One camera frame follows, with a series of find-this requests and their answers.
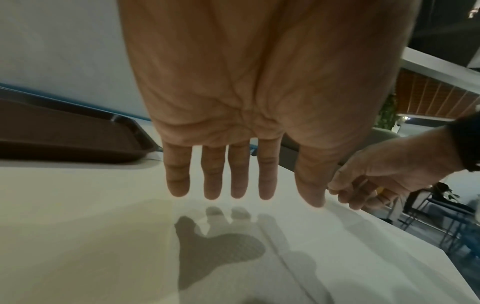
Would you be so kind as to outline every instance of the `table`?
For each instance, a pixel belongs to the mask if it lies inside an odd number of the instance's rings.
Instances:
[[[271,201],[254,157],[243,199],[228,166],[204,199],[200,151],[180,199],[154,160],[2,161],[0,302],[480,303],[442,250],[330,195],[310,207],[284,168]]]

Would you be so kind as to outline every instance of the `blue strip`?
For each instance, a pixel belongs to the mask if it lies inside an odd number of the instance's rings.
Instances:
[[[35,95],[35,96],[42,97],[42,98],[53,99],[53,100],[56,100],[56,101],[61,101],[61,102],[69,103],[69,104],[74,104],[74,105],[77,105],[77,106],[87,107],[87,108],[91,108],[91,109],[94,109],[94,110],[100,110],[100,111],[119,114],[119,115],[123,115],[123,116],[130,116],[130,117],[137,118],[137,119],[152,121],[148,117],[138,116],[138,115],[134,115],[134,114],[126,113],[126,112],[119,112],[117,110],[104,108],[104,107],[99,107],[97,105],[92,105],[92,104],[89,104],[89,103],[85,103],[83,101],[78,101],[78,100],[75,100],[75,99],[65,98],[65,97],[55,95],[55,94],[45,93],[45,92],[42,92],[42,91],[26,89],[26,88],[13,86],[13,85],[8,85],[8,84],[4,84],[4,83],[0,83],[0,89],[17,91],[17,92],[21,92],[21,93],[25,93],[25,94],[29,94],[29,95]]]

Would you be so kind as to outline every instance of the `wooden slat ceiling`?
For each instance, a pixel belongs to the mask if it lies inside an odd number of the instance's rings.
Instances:
[[[475,113],[479,95],[402,69],[396,82],[398,113],[452,118]]]

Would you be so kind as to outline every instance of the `blue edge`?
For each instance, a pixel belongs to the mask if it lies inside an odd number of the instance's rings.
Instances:
[[[32,90],[32,89],[26,89],[26,88],[23,88],[23,87],[19,87],[19,86],[8,85],[8,84],[5,84],[5,83],[0,83],[0,89],[6,89],[6,90],[11,90],[11,91],[21,92],[21,93],[25,93],[25,94],[29,94],[29,95],[35,95],[35,96],[38,96],[38,97],[43,97],[43,98],[52,99],[52,100],[56,100],[56,101],[66,102],[66,103],[77,105],[77,106],[87,107],[87,108],[94,109],[94,110],[100,110],[100,111],[109,112],[109,113],[113,113],[113,114],[119,114],[119,115],[123,115],[123,116],[129,116],[129,117],[137,118],[137,119],[152,121],[150,118],[145,117],[145,116],[140,116],[140,115],[135,115],[135,114],[127,113],[127,112],[112,110],[112,109],[109,109],[109,108],[94,106],[92,104],[89,104],[89,103],[86,103],[86,102],[83,102],[83,101],[79,101],[79,100],[75,100],[75,99],[71,99],[71,98],[65,98],[65,97],[62,97],[62,96],[58,96],[58,95],[50,94],[50,93],[45,93],[45,92],[38,91],[38,90]],[[251,155],[257,156],[257,151],[258,151],[258,146],[257,145],[250,145],[250,154]]]

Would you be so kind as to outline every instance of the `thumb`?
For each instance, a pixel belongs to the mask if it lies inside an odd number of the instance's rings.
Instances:
[[[313,207],[325,205],[325,190],[338,159],[326,156],[321,149],[301,146],[295,165],[298,192]]]
[[[358,177],[366,175],[366,173],[367,163],[364,161],[364,158],[355,154],[335,173],[335,176],[328,184],[328,189],[332,191],[347,189],[351,187]]]

